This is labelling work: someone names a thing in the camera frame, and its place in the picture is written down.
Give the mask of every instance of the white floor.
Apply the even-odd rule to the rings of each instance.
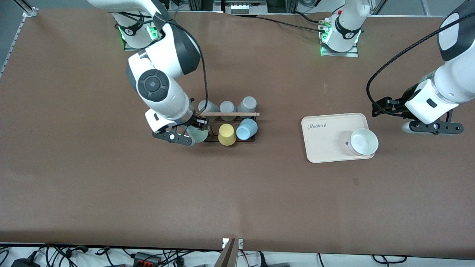
[[[15,259],[28,258],[28,256],[35,250],[35,248],[8,248],[9,255],[2,267],[9,267]],[[97,248],[91,248],[87,253],[75,251],[71,260],[78,267],[106,267],[110,266],[105,255],[97,256],[95,252]],[[128,253],[145,252],[149,254],[159,254],[162,250],[142,250],[142,249],[127,249]],[[49,249],[49,257],[52,257],[54,249]],[[246,253],[252,253],[247,255],[250,266],[260,266],[261,260],[259,253],[255,251],[246,251]],[[121,249],[111,249],[109,252],[111,262],[116,265],[125,264],[127,267],[133,266],[133,259],[126,255]],[[247,263],[242,257],[241,253],[238,254],[237,267],[247,267]],[[287,262],[291,267],[321,267],[318,260],[318,255],[313,253],[284,253],[284,252],[264,252],[267,264],[277,264]],[[5,256],[5,253],[0,254],[0,262]],[[184,263],[185,267],[195,267],[198,265],[206,264],[207,267],[213,267],[216,260],[220,256],[219,252],[193,252],[185,255]],[[35,263],[40,266],[47,266],[45,256],[41,253],[37,253]],[[398,261],[401,257],[387,257],[388,261]],[[376,263],[369,255],[343,255],[343,254],[322,254],[322,261],[325,267],[386,267],[385,265]],[[58,266],[59,259],[56,261],[55,266]],[[68,267],[69,264],[66,260],[63,260],[63,267]],[[475,267],[474,260],[459,260],[459,259],[438,259],[438,258],[420,258],[409,257],[406,262],[401,264],[391,264],[395,267]]]

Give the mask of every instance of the wooden stick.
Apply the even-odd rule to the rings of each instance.
[[[260,116],[259,112],[203,112],[200,116]]]

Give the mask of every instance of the cup rack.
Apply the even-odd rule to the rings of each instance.
[[[202,117],[218,117],[216,120],[211,121],[209,123],[209,132],[208,132],[208,137],[205,139],[205,143],[216,143],[219,142],[218,140],[218,132],[219,132],[219,127],[223,124],[230,124],[234,127],[236,130],[241,123],[243,118],[241,116],[250,116],[251,119],[257,122],[257,117],[260,116],[259,112],[203,112],[201,113]],[[221,118],[221,116],[236,116],[236,118],[232,121],[225,121]],[[255,141],[255,136],[251,136],[247,140],[240,140],[239,138],[236,138],[236,142],[243,142],[243,143],[253,143]]]

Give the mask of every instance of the brown table surface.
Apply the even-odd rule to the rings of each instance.
[[[441,19],[368,18],[358,58],[322,57],[315,32],[270,21],[177,21],[203,48],[210,101],[257,99],[256,142],[152,138],[112,16],[40,10],[0,79],[2,241],[219,249],[242,237],[246,250],[475,257],[475,102],[455,110],[463,134],[416,135],[371,118],[365,93]],[[383,72],[374,97],[400,97],[441,64],[434,38]],[[195,105],[202,79],[200,67],[178,79]],[[309,163],[301,119],[353,112],[380,140],[374,158]]]

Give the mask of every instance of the cup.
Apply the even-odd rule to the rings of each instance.
[[[241,140],[247,140],[257,132],[257,123],[253,119],[244,119],[236,130],[236,135]]]
[[[254,112],[256,110],[257,101],[252,96],[246,96],[244,99],[237,105],[237,112]],[[250,116],[241,116],[242,118],[250,118]]]
[[[195,140],[195,143],[201,143],[203,141],[206,140],[206,138],[208,137],[208,132],[209,132],[209,129],[207,130],[201,130],[199,128],[196,128],[194,126],[188,126],[188,128],[186,128],[186,132],[188,133],[188,136],[193,138],[193,140]]]
[[[223,124],[219,128],[218,140],[221,144],[229,146],[236,142],[236,133],[230,124]]]
[[[201,110],[202,108],[204,108],[205,103],[206,103],[206,100],[201,101],[201,102],[198,104],[198,109]],[[206,109],[205,109],[203,112],[219,112],[219,107],[218,107],[217,105],[215,105],[214,103],[212,103],[211,101],[208,100],[208,104],[206,105]],[[209,117],[207,117],[207,119],[210,120],[210,121],[214,121],[214,120],[216,120],[217,118],[218,118],[217,116],[209,116]]]
[[[376,152],[379,141],[372,131],[360,128],[351,134],[347,144],[351,153],[357,156],[368,156]]]
[[[224,101],[219,106],[219,110],[221,112],[236,112],[236,107],[234,107],[234,104],[231,101]],[[221,119],[223,119],[223,121],[227,121],[227,122],[230,122],[230,121],[234,120],[235,118],[236,118],[236,116],[221,116]]]

